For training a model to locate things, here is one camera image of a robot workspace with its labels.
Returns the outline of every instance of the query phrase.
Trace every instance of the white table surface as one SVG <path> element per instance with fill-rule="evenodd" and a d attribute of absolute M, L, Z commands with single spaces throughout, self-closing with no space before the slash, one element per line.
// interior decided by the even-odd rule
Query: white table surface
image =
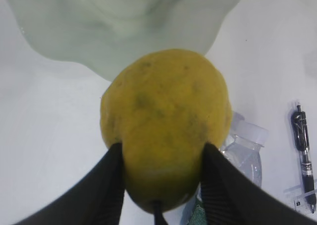
<path fill-rule="evenodd" d="M 283 191 L 300 184 L 288 121 L 294 100 L 308 116 L 317 178 L 315 2 L 241 0 L 207 54 L 227 81 L 233 109 L 270 131 L 261 150 L 263 189 L 283 202 Z M 103 156 L 99 107 L 109 84 L 83 65 L 34 52 L 0 0 L 0 225 L 60 196 Z M 165 214 L 169 224 L 180 224 L 182 209 Z M 120 224 L 154 222 L 125 196 Z"/>

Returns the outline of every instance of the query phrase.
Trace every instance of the white bottle cap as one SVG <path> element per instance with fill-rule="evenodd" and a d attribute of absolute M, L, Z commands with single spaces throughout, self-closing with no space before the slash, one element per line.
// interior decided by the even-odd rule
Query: white bottle cap
<path fill-rule="evenodd" d="M 243 120 L 238 122 L 235 134 L 260 145 L 264 145 L 268 138 L 268 130 Z"/>

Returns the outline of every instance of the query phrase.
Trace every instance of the black pen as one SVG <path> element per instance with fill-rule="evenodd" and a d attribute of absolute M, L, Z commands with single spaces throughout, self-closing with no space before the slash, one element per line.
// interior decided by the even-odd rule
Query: black pen
<path fill-rule="evenodd" d="M 299 104 L 297 105 L 297 110 L 294 111 L 291 116 L 291 121 L 296 148 L 300 155 L 304 192 L 308 193 L 314 190 L 314 177 L 311 156 L 309 153 L 306 114 L 304 111 L 302 111 Z M 314 213 L 316 210 L 316 194 L 307 196 L 306 201 L 310 205 L 312 213 Z"/>

